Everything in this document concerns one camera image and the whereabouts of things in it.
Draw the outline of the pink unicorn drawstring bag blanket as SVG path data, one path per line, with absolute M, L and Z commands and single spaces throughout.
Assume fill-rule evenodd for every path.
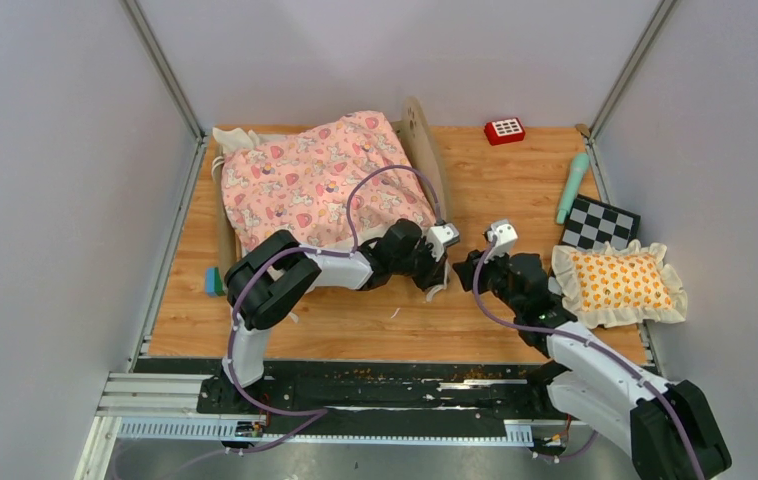
M 298 134 L 215 129 L 212 167 L 244 253 L 286 229 L 308 245 L 349 250 L 407 219 L 436 219 L 424 180 L 380 112 L 362 111 Z

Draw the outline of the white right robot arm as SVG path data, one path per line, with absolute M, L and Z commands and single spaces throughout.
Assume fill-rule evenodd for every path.
M 626 359 L 566 310 L 537 254 L 473 250 L 454 264 L 462 288 L 490 293 L 513 313 L 508 327 L 548 358 L 526 390 L 539 417 L 557 411 L 587 423 L 631 459 L 642 479 L 714 479 L 732 456 L 706 395 Z

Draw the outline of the orange duck print pillow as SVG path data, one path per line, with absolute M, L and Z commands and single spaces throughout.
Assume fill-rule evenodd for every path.
M 638 240 L 621 250 L 608 243 L 590 251 L 554 247 L 551 268 L 562 306 L 589 329 L 684 322 L 688 296 L 666 253 L 663 243 Z

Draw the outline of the wooden striped pet bed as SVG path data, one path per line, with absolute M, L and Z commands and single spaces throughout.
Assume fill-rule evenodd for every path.
M 431 205 L 435 207 L 437 216 L 437 219 L 432 226 L 437 225 L 440 222 L 452 223 L 449 190 L 444 162 L 439 154 L 436 140 L 428 126 L 419 102 L 414 98 L 407 99 L 401 121 L 397 123 L 389 122 L 391 123 L 394 132 L 399 137 L 405 153 L 410 158 L 411 164 L 406 170 L 424 180 L 428 187 L 427 196 Z M 216 160 L 220 159 L 222 156 L 220 145 L 219 148 L 220 151 Z M 235 229 L 225 215 L 219 184 L 214 178 L 213 181 L 216 192 L 216 218 L 220 240 L 220 260 L 222 263 L 236 264 L 250 251 L 248 253 L 242 251 L 241 243 L 237 238 Z M 351 249 L 339 251 L 353 251 L 364 241 L 365 240 L 355 240 Z

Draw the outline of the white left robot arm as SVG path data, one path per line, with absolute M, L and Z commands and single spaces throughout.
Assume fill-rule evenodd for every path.
M 403 276 L 431 296 L 446 285 L 448 250 L 459 240 L 451 223 L 423 230 L 406 219 L 353 251 L 321 249 L 299 243 L 288 230 L 275 232 L 225 275 L 232 325 L 222 361 L 229 379 L 223 400 L 238 413 L 259 405 L 270 331 L 305 294 L 326 287 L 369 291 Z

